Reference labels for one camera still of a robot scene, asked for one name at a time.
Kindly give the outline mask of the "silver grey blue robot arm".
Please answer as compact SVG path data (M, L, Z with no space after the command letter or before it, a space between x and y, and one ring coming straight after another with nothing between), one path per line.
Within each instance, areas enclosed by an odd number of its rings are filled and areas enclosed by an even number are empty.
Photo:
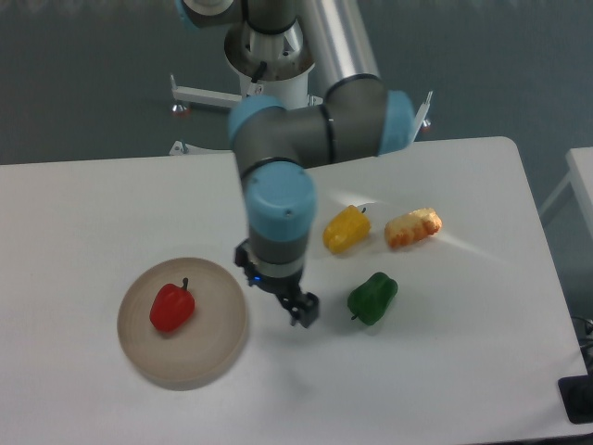
M228 119L248 236L235 264L293 324L318 298L301 290L317 196L308 170L398 151L427 106L385 87L354 1L180 1L195 28L226 25L227 60L250 80Z

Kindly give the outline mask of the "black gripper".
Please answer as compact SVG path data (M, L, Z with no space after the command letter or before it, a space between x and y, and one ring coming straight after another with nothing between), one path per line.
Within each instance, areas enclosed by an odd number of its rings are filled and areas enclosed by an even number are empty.
M284 264L250 259L249 241L245 239L234 250L234 264L243 270L249 286L257 286L273 294L290 314L290 325L300 324L309 328L319 317L319 298L310 292L303 293L300 279L304 260Z

